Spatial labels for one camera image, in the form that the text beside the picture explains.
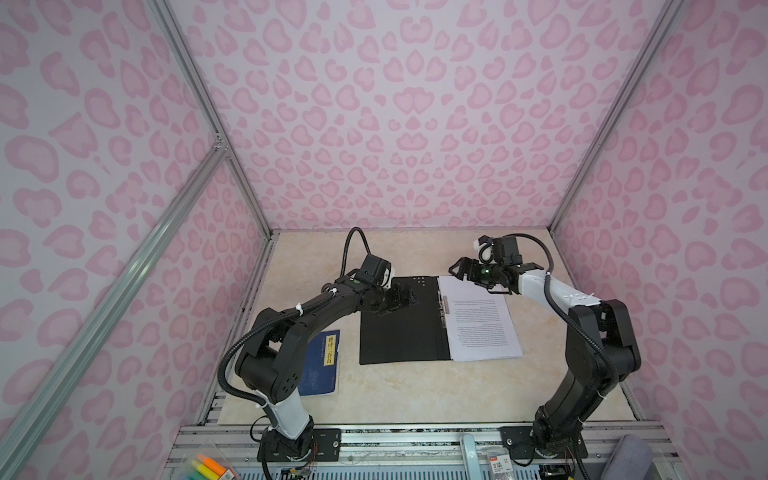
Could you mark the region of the orange and black folder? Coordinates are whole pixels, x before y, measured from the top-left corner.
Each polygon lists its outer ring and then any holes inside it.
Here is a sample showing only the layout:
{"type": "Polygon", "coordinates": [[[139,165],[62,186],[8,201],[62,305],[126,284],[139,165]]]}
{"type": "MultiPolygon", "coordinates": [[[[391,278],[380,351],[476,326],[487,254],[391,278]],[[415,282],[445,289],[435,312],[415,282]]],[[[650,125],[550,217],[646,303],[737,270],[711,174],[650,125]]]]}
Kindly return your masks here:
{"type": "Polygon", "coordinates": [[[396,277],[408,283],[417,301],[408,308],[360,318],[359,363],[376,365],[451,359],[438,279],[433,276],[396,277]]]}

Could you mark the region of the printed paper sheet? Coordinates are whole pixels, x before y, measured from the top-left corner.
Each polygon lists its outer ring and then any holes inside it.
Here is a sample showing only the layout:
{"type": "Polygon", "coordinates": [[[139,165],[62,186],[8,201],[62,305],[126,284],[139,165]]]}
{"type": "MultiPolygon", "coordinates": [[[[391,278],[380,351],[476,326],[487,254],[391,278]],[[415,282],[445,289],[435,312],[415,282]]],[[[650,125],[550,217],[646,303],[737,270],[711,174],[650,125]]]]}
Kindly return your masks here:
{"type": "Polygon", "coordinates": [[[438,286],[453,361],[523,357],[509,308],[501,295],[452,276],[440,276],[438,286]]]}

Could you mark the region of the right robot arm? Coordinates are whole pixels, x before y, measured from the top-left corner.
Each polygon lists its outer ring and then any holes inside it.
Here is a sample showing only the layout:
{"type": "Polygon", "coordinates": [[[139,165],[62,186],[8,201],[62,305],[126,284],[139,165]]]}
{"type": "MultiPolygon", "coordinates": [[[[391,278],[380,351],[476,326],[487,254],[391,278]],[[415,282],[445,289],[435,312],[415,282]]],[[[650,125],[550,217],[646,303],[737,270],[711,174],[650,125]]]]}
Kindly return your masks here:
{"type": "Polygon", "coordinates": [[[629,309],[620,300],[601,299],[557,280],[553,254],[533,235],[483,235],[475,246],[477,256],[458,259],[448,269],[451,276],[491,294],[535,301],[567,326],[567,370],[553,396],[538,407],[527,447],[532,459],[571,453],[581,463],[586,421],[642,364],[629,309]]]}

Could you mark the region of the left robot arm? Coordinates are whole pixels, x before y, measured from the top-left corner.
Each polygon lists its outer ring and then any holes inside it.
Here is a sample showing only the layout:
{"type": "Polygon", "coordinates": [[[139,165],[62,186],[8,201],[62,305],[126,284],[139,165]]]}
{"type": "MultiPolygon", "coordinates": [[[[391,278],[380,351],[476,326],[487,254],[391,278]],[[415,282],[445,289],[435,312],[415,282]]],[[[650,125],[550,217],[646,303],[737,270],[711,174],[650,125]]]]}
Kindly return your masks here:
{"type": "Polygon", "coordinates": [[[337,320],[356,312],[387,315],[409,307],[416,297],[393,283],[392,264],[370,249],[364,231],[345,239],[340,275],[321,293],[282,311],[265,309],[254,325],[224,353],[217,382],[227,394],[257,404],[269,420],[258,440],[257,458],[270,462],[311,462],[314,420],[298,387],[310,342],[337,320]]]}

